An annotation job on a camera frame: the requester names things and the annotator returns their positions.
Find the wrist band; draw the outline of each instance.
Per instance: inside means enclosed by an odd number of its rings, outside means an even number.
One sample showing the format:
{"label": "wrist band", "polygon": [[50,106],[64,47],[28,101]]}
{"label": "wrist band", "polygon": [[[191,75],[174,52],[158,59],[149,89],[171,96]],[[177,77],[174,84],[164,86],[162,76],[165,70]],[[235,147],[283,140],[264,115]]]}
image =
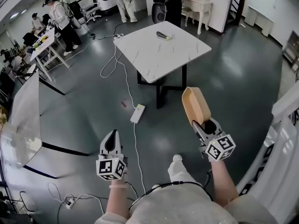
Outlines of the wrist band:
{"label": "wrist band", "polygon": [[127,189],[128,186],[126,184],[116,184],[116,185],[110,185],[110,189]]}

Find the white desk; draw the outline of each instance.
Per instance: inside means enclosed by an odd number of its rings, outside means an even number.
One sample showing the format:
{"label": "white desk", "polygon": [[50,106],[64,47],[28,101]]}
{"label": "white desk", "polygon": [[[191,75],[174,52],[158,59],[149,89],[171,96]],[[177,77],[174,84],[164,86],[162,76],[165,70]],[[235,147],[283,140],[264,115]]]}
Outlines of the white desk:
{"label": "white desk", "polygon": [[201,34],[201,25],[203,22],[203,18],[205,13],[208,13],[207,21],[205,23],[205,28],[208,31],[209,27],[208,24],[211,19],[211,10],[212,10],[212,2],[209,1],[200,1],[200,0],[183,0],[183,6],[190,8],[194,12],[199,12],[199,24],[197,34]]}
{"label": "white desk", "polygon": [[257,11],[254,7],[248,5],[248,11],[246,14],[245,22],[250,26],[254,26],[258,19],[262,20],[258,24],[262,27],[262,34],[264,36],[268,36],[271,32],[274,21],[268,18],[266,15],[262,14],[261,12]]}
{"label": "white desk", "polygon": [[[44,35],[41,36],[41,38],[39,38],[38,40],[42,40],[43,37],[48,36],[48,39],[42,43],[38,48],[36,48],[35,51],[32,52],[31,55],[31,59],[30,61],[34,60],[35,58],[37,59],[38,63],[40,64],[43,72],[46,74],[46,76],[49,78],[50,81],[53,81],[52,77],[49,75],[49,73],[47,72],[45,66],[47,64],[49,64],[51,61],[53,61],[55,58],[58,58],[67,68],[69,68],[70,66],[65,62],[65,60],[58,54],[58,52],[56,52],[53,48],[52,48],[52,44],[55,41],[55,29],[52,28],[50,31],[46,32]],[[39,59],[38,55],[41,54],[44,50],[46,50],[47,48],[49,48],[49,54],[51,54],[51,51],[54,53],[53,57],[49,57],[48,61],[43,64],[41,62],[41,60]]]}
{"label": "white desk", "polygon": [[55,178],[27,166],[27,163],[42,147],[81,156],[88,156],[88,154],[42,142],[39,120],[39,82],[64,95],[60,90],[40,79],[38,73],[28,79],[15,95],[9,118],[9,123],[17,128],[17,132],[14,133],[4,126],[1,133],[1,160],[17,169],[24,167],[40,175]]}
{"label": "white desk", "polygon": [[[171,35],[168,41],[157,37],[156,32]],[[209,52],[211,48],[193,35],[164,21],[135,31],[115,41],[116,46],[137,70],[138,84],[157,86],[157,108],[161,106],[161,93],[165,90],[185,90],[186,64]],[[183,68],[182,86],[162,86],[159,79]]]}

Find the black pants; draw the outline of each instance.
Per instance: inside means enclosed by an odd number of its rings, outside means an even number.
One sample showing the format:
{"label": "black pants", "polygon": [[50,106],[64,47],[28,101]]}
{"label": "black pants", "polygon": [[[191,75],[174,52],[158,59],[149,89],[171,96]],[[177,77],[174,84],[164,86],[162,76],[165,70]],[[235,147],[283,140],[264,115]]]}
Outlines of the black pants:
{"label": "black pants", "polygon": [[165,21],[181,27],[182,0],[169,0],[166,2],[167,12]]}
{"label": "black pants", "polygon": [[73,50],[73,43],[75,45],[81,45],[81,40],[78,34],[74,31],[69,23],[65,28],[61,30],[61,36],[66,44],[65,51],[69,52]]}

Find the yellow object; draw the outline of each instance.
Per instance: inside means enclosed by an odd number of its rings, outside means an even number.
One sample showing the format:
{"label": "yellow object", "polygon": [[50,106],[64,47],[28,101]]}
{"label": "yellow object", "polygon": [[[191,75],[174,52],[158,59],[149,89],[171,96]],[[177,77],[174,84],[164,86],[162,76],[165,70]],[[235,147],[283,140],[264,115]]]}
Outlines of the yellow object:
{"label": "yellow object", "polygon": [[187,87],[182,102],[191,125],[194,120],[202,125],[211,118],[211,111],[198,87]]}

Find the ceiling light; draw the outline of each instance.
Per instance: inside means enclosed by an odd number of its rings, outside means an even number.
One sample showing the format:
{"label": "ceiling light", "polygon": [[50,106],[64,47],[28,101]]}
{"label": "ceiling light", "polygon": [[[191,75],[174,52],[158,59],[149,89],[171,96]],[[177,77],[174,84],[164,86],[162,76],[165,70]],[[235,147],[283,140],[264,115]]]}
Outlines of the ceiling light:
{"label": "ceiling light", "polygon": [[10,19],[16,17],[18,14],[19,14],[19,13],[15,13],[14,15],[12,15],[12,16],[10,17]]}

